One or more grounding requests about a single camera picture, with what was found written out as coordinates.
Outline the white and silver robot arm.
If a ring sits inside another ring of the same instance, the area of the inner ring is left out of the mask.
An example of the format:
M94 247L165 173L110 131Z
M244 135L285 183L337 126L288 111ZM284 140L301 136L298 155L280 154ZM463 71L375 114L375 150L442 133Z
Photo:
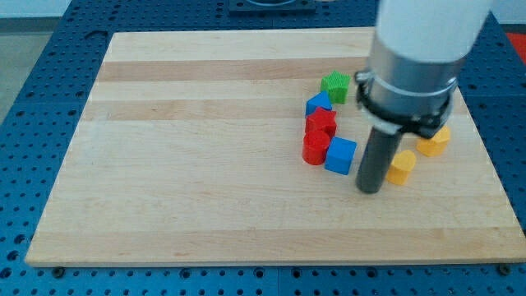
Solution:
M381 0L357 102L382 139L433 137L447 122L491 0Z

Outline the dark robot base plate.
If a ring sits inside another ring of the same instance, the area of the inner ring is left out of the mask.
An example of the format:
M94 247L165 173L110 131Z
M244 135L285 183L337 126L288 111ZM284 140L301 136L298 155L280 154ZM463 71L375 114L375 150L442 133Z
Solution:
M316 11L314 0L228 0L228 12L232 14L247 13L281 13Z

